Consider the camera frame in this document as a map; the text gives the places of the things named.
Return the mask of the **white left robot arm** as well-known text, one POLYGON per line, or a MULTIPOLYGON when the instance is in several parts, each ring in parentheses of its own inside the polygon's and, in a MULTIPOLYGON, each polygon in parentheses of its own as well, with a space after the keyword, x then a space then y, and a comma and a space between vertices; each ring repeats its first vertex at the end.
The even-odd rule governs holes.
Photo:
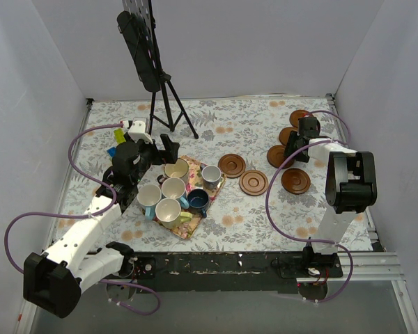
POLYGON ((95 255, 88 252, 104 231, 130 206, 138 183, 152 165, 172 164, 179 143, 162 134, 164 149, 139 139, 116 146, 86 218, 76 222, 42 254, 31 253, 24 261, 23 297, 59 318, 68 316, 83 292, 109 275, 129 277, 134 270, 134 251, 112 241, 95 255))

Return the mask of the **brown wooden coaster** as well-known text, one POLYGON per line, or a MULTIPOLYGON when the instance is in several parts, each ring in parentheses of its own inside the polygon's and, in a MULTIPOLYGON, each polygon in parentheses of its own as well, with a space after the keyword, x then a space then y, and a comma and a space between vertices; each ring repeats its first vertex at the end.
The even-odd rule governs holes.
POLYGON ((309 190, 311 179, 305 171, 299 168, 289 168, 281 176, 281 185, 289 193, 300 195, 309 190))
POLYGON ((290 114, 290 124, 294 126, 299 133, 301 132, 320 132, 320 122, 310 112, 298 109, 290 114))
POLYGON ((286 146, 291 132, 297 132, 297 127, 285 127, 279 133, 279 141, 283 146, 286 146))
POLYGON ((287 159, 285 148, 284 145, 274 145, 268 150, 267 160, 271 166, 278 168, 285 162, 287 159))
POLYGON ((247 170, 239 180, 240 189, 248 196, 259 196, 265 193, 268 185, 268 178, 259 170, 247 170))
POLYGON ((238 154, 225 154, 219 159, 218 168, 228 178, 237 178, 245 172, 246 163, 238 154))

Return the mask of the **white mug light blue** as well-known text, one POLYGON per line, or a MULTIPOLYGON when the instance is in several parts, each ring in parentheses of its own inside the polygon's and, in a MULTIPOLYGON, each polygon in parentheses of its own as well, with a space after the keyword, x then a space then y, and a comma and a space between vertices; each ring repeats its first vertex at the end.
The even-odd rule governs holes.
POLYGON ((148 220, 155 218, 155 208, 162 199, 161 188, 155 184, 146 184, 139 189, 137 200, 144 209, 144 216, 148 220))

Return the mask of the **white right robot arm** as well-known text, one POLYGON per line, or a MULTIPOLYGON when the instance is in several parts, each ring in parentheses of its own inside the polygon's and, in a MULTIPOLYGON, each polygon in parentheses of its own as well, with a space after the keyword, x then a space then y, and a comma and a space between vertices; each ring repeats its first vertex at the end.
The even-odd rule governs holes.
POLYGON ((320 135, 313 116, 298 119, 298 130, 288 137, 285 156, 303 163, 315 159, 327 165, 327 209, 314 236, 302 250, 301 267, 317 276, 337 266, 337 251, 358 214, 377 199, 376 170, 371 152, 358 152, 320 135))

